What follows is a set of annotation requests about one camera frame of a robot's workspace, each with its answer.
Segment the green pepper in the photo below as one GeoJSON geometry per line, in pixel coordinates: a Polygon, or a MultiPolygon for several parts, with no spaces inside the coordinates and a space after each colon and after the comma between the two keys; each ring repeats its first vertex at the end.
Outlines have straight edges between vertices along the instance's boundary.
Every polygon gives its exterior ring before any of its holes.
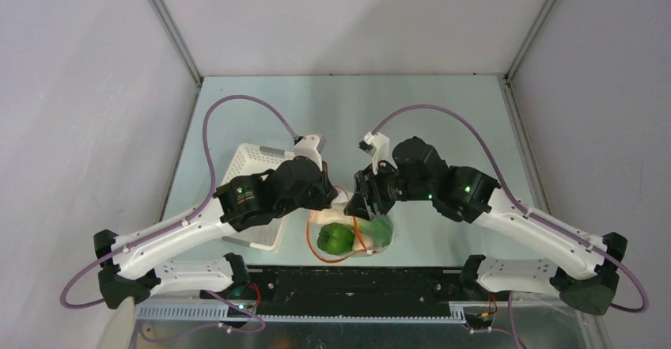
{"type": "Polygon", "coordinates": [[[331,223],[320,228],[317,247],[329,255],[340,256],[352,250],[354,239],[354,231],[349,226],[331,223]]]}

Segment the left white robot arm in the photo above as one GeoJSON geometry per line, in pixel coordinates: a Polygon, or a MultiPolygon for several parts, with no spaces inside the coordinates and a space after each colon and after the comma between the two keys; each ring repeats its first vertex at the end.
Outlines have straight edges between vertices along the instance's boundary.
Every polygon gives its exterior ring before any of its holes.
{"type": "Polygon", "coordinates": [[[236,176],[215,189],[202,211],[182,214],[138,232],[101,230],[93,237],[100,259],[99,290],[105,305],[117,309],[127,298],[140,303],[159,294],[214,291],[244,297],[250,288],[242,256],[184,261],[177,255],[202,243],[265,226],[297,210],[328,209],[338,195],[326,168],[297,156],[276,169],[236,176]]]}

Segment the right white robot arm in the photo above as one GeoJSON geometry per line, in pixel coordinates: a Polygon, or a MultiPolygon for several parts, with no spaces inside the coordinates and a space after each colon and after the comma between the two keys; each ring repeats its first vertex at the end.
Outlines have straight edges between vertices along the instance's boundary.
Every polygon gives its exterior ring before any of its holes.
{"type": "Polygon", "coordinates": [[[612,307],[620,280],[617,263],[627,248],[622,235],[587,233],[524,204],[486,173],[448,165],[420,138],[391,147],[383,134],[369,133],[358,146],[372,161],[354,176],[346,215],[372,218],[386,215],[398,202],[429,202],[451,221],[488,228],[540,254],[537,260],[471,255],[460,274],[465,297],[545,294],[594,316],[612,307]]]}

